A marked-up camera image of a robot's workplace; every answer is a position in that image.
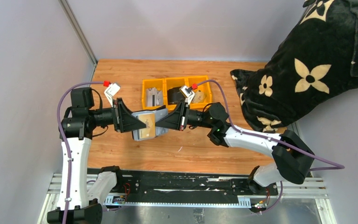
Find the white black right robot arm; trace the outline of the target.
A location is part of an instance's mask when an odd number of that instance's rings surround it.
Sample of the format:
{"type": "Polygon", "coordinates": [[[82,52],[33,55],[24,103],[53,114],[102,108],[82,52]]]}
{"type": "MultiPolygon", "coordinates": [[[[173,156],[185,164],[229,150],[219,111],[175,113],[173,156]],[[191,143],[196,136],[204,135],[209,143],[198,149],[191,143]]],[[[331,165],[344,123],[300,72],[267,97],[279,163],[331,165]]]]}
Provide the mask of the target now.
{"type": "Polygon", "coordinates": [[[261,133],[227,122],[228,113],[221,103],[211,103],[204,111],[190,109],[185,102],[155,123],[157,127],[184,131],[186,127],[208,128],[208,138],[217,146],[240,147],[273,158],[273,163],[256,166],[244,187],[260,193],[267,186],[288,181],[303,184],[314,161],[314,153],[293,131],[261,133]]]}

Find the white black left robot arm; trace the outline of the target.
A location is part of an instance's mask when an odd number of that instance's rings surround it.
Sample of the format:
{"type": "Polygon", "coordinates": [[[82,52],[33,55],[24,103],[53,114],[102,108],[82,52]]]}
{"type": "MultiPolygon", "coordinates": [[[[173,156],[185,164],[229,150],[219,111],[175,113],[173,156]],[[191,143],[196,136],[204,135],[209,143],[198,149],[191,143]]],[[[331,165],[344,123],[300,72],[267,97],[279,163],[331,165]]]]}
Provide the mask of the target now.
{"type": "Polygon", "coordinates": [[[49,224],[99,224],[108,194],[122,188],[123,176],[118,166],[101,168],[94,184],[87,188],[87,161],[94,129],[113,125],[117,132],[125,133],[146,127],[122,99],[113,99],[119,90],[118,84],[107,83],[104,94],[110,107],[96,110],[92,88],[67,91],[71,107],[63,119],[57,119],[62,140],[62,183],[56,209],[47,213],[49,224]]]}

